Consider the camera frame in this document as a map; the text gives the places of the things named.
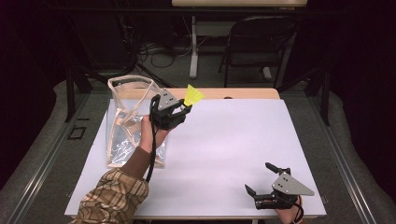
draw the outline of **chair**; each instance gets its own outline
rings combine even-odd
[[[294,35],[297,20],[291,17],[247,17],[232,28],[221,60],[225,61],[224,88],[231,67],[277,67],[274,88],[285,55],[285,44]]]

